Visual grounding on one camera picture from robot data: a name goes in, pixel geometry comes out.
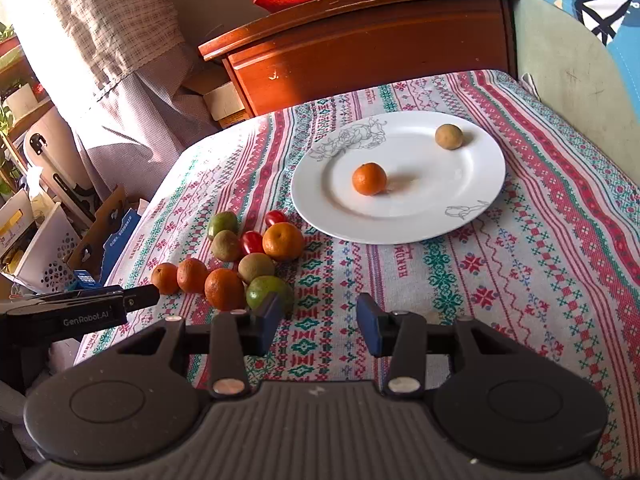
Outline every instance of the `perforated basket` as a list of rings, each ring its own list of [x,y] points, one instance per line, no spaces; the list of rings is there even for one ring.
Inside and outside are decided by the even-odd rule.
[[[65,258],[78,242],[78,235],[57,203],[27,247],[15,277],[39,294],[65,290],[74,281]]]

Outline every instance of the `orange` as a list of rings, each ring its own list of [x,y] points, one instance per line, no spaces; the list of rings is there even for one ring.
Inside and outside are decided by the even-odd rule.
[[[375,162],[368,162],[353,172],[351,183],[361,195],[375,195],[385,190],[386,173]]]
[[[160,264],[151,273],[151,283],[153,283],[160,294],[175,294],[178,286],[178,267],[174,264]]]
[[[216,269],[204,284],[204,295],[209,304],[218,310],[244,308],[244,284],[231,269]]]
[[[177,281],[178,286],[184,292],[191,294],[202,294],[204,292],[204,282],[209,274],[209,269],[196,258],[187,258],[178,265]]]
[[[289,222],[279,222],[269,227],[262,236],[265,254],[277,262],[295,260],[305,248],[305,238],[300,229]]]

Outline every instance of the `patterned tablecloth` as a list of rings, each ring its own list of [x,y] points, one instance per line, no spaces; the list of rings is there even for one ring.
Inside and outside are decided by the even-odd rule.
[[[294,168],[314,140],[362,117],[434,110],[483,127],[504,152],[507,175],[490,208],[431,240],[368,246],[328,237],[297,215]],[[231,209],[244,230],[263,230],[271,209],[303,231],[303,256],[278,273],[296,306],[250,378],[359,380],[380,377],[356,328],[355,299],[370,292],[387,310],[430,322],[472,314],[590,381],[609,423],[594,463],[607,475],[640,470],[640,192],[560,117],[501,72],[432,76],[274,112],[209,137],[171,170],[132,236],[110,283],[148,283],[160,262],[209,251],[210,216]],[[119,328],[84,338],[78,360],[166,314],[209,322],[202,296],[162,297]],[[188,378],[206,382],[194,356]]]

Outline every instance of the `plate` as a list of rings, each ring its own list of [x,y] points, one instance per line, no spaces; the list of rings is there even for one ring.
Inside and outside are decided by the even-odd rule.
[[[435,142],[441,124],[465,134],[457,150]],[[386,172],[387,190],[363,196],[351,185],[362,164]],[[392,112],[347,124],[314,142],[291,181],[294,206],[328,235],[364,244],[404,244],[453,231],[500,193],[504,156],[486,131],[438,112]]]

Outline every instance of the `tomato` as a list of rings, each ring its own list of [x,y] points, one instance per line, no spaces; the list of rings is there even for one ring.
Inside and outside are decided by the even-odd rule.
[[[264,223],[267,224],[267,227],[271,227],[274,224],[279,224],[280,222],[287,222],[287,217],[284,215],[282,211],[269,211],[264,216]]]
[[[255,231],[247,231],[240,237],[242,254],[246,256],[251,253],[263,253],[262,235]]]

